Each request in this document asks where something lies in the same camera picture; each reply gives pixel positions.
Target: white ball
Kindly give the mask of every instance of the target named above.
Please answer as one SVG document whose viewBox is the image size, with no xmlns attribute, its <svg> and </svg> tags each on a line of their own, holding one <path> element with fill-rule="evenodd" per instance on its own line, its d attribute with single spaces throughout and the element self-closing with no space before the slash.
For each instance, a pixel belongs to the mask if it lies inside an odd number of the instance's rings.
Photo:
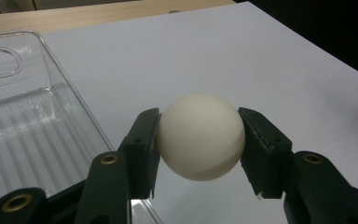
<svg viewBox="0 0 358 224">
<path fill-rule="evenodd" d="M 158 150 L 178 175 L 212 180 L 230 171 L 245 147 L 237 110 L 209 93 L 193 93 L 173 102 L 161 115 Z"/>
</svg>

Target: clear plastic container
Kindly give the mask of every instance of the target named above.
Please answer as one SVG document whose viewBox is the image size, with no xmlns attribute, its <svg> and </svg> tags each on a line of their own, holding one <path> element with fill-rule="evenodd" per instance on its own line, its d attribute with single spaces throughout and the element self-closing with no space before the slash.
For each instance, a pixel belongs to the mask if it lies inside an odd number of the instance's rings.
<svg viewBox="0 0 358 224">
<path fill-rule="evenodd" d="M 53 195 L 87 177 L 92 159 L 113 150 L 38 33 L 0 34 L 0 197 L 38 187 Z M 160 223 L 148 202 L 134 223 Z M 140 222 L 149 216 L 153 222 Z"/>
</svg>

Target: white tabletop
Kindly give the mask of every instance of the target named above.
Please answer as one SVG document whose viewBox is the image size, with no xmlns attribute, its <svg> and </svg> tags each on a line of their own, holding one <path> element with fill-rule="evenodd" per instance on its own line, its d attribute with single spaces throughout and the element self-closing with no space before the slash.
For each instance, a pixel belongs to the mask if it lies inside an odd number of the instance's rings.
<svg viewBox="0 0 358 224">
<path fill-rule="evenodd" d="M 115 148 L 140 112 L 211 92 L 263 113 L 293 151 L 325 155 L 358 188 L 358 72 L 250 3 L 43 37 Z M 259 201 L 239 164 L 194 182 L 161 161 L 151 203 L 165 223 L 286 223 L 283 201 Z"/>
</svg>

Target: brass screw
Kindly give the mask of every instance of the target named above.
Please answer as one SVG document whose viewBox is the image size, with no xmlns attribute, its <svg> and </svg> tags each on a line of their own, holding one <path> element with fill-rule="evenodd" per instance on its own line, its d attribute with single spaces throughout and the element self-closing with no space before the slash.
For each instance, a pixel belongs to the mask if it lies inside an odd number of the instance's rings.
<svg viewBox="0 0 358 224">
<path fill-rule="evenodd" d="M 107 155 L 101 158 L 101 163 L 103 165 L 113 164 L 118 161 L 117 155 Z"/>
<path fill-rule="evenodd" d="M 309 163 L 313 163 L 313 164 L 322 164 L 324 162 L 324 160 L 322 158 L 320 158 L 319 156 L 315 155 L 315 154 L 306 154 L 304 155 L 304 160 L 309 162 Z"/>
<path fill-rule="evenodd" d="M 2 211 L 6 213 L 16 212 L 31 202 L 33 196 L 29 193 L 19 194 L 7 200 L 2 206 Z"/>
</svg>

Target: white sphere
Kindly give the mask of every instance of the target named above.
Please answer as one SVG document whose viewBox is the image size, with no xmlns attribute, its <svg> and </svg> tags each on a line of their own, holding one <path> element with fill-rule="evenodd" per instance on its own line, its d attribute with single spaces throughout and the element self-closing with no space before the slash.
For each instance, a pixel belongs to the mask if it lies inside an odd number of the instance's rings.
<svg viewBox="0 0 358 224">
<path fill-rule="evenodd" d="M 158 150 L 178 175 L 212 180 L 230 171 L 241 157 L 245 130 L 237 110 L 209 93 L 173 102 L 161 115 Z"/>
</svg>

